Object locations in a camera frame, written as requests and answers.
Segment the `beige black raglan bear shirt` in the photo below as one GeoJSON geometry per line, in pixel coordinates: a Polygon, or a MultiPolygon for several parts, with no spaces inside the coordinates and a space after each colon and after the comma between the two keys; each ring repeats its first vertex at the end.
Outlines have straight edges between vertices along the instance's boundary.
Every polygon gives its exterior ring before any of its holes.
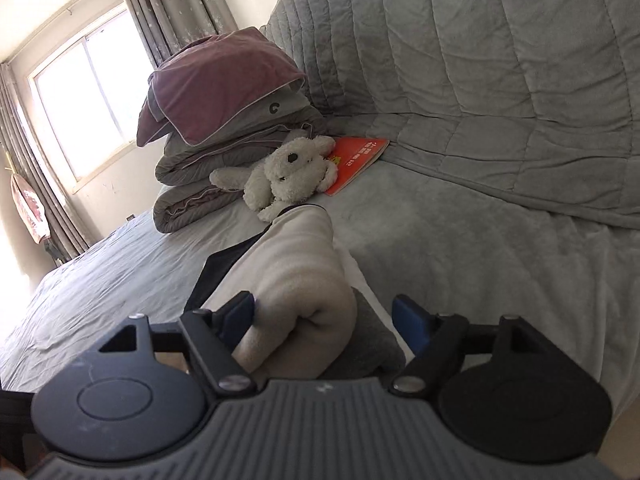
{"type": "Polygon", "coordinates": [[[217,311],[250,292],[254,322],[233,351],[236,362],[257,380],[318,378],[357,322],[333,237],[322,207],[288,208],[262,232],[210,255],[186,308],[217,311]]]}

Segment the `grey bed sheet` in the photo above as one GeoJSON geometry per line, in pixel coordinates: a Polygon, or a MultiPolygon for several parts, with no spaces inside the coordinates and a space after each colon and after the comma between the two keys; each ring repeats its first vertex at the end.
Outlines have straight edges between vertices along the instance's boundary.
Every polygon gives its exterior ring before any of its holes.
{"type": "MultiPolygon", "coordinates": [[[[638,398],[637,231],[527,209],[389,162],[319,204],[383,306],[405,294],[475,323],[521,315],[608,390],[616,412],[638,398]]],[[[207,257],[261,230],[242,202],[171,234],[150,214],[123,224],[12,308],[2,386],[38,390],[131,313],[173,320],[207,257]]]]}

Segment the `lower folded grey quilt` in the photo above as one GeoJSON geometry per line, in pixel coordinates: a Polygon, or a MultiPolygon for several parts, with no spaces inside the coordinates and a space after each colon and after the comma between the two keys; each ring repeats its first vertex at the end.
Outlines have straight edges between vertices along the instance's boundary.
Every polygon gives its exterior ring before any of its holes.
{"type": "Polygon", "coordinates": [[[187,185],[164,185],[153,205],[153,222],[160,233],[176,232],[241,197],[241,191],[222,190],[208,179],[187,185]]]}

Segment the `folded grey quilt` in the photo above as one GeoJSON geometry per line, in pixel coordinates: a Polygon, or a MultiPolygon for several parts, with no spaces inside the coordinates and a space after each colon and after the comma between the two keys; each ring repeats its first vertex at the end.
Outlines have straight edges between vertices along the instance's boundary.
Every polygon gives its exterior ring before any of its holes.
{"type": "Polygon", "coordinates": [[[242,110],[202,143],[190,146],[171,134],[155,167],[158,182],[169,186],[206,180],[222,167],[254,164],[300,136],[326,133],[326,120],[302,92],[285,87],[242,110]]]}
{"type": "Polygon", "coordinates": [[[241,191],[222,190],[208,179],[187,185],[164,185],[153,205],[153,222],[160,233],[176,232],[241,197],[241,191]]]}

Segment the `pink hanging cloth bag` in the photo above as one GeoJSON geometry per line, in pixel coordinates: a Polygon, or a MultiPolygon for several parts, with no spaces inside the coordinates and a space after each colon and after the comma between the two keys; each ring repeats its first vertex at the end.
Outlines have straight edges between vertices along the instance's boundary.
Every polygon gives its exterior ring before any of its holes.
{"type": "Polygon", "coordinates": [[[11,193],[14,205],[26,229],[36,244],[51,236],[46,211],[32,186],[20,174],[11,174],[11,193]]]}

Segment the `upper folded grey quilt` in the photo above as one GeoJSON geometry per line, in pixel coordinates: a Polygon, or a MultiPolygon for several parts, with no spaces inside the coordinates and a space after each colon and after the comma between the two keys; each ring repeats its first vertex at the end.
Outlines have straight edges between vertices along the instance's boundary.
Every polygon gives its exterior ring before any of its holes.
{"type": "Polygon", "coordinates": [[[190,146],[171,134],[155,167],[158,182],[169,186],[206,180],[222,167],[254,164],[300,136],[326,133],[326,120],[302,92],[285,87],[242,110],[202,143],[190,146]]]}

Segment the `grey left window curtain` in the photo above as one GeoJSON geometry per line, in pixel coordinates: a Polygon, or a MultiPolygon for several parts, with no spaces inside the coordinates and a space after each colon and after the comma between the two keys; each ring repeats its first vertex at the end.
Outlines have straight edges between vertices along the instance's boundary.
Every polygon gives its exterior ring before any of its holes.
{"type": "Polygon", "coordinates": [[[6,63],[1,64],[1,145],[17,173],[26,179],[42,201],[52,244],[62,261],[73,260],[86,252],[96,242],[96,237],[80,218],[36,140],[32,122],[6,63]]]}

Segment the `grey window curtain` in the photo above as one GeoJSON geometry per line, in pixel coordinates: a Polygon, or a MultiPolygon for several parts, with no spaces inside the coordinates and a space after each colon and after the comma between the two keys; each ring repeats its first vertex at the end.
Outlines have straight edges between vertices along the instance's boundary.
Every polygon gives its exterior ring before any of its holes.
{"type": "Polygon", "coordinates": [[[62,261],[73,260],[86,252],[96,242],[96,237],[80,218],[36,140],[32,122],[6,63],[1,64],[1,145],[17,173],[26,179],[42,201],[52,244],[62,261]]]}
{"type": "Polygon", "coordinates": [[[153,66],[203,37],[238,29],[226,0],[125,0],[153,66]]]}

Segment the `white plush toy dog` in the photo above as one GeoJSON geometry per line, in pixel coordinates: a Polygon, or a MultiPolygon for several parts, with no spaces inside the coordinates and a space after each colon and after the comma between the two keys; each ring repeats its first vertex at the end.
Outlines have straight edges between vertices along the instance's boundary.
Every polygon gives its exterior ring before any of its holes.
{"type": "Polygon", "coordinates": [[[221,190],[241,192],[246,206],[268,223],[286,208],[334,185],[338,170],[328,159],[334,148],[330,136],[299,136],[251,167],[215,169],[209,181],[221,190]]]}

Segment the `red paperback book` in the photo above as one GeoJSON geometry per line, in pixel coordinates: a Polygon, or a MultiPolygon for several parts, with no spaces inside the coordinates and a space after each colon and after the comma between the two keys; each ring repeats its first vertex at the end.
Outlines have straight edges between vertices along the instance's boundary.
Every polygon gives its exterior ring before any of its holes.
{"type": "Polygon", "coordinates": [[[374,164],[390,145],[386,139],[338,138],[329,160],[337,168],[337,177],[326,195],[333,196],[374,164]]]}

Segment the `grey quilted headboard cover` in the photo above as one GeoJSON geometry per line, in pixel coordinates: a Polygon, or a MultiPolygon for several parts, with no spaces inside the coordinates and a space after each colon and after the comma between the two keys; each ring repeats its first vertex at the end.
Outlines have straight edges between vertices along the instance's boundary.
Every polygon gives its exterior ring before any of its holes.
{"type": "Polygon", "coordinates": [[[639,224],[639,0],[278,0],[338,131],[530,208],[639,224]]]}

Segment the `grey right window curtain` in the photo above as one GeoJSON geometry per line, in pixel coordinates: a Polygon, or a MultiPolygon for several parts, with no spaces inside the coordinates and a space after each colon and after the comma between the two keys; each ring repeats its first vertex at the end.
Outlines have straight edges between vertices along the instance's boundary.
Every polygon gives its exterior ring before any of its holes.
{"type": "Polygon", "coordinates": [[[203,37],[238,29],[226,0],[125,0],[153,66],[203,37]]]}

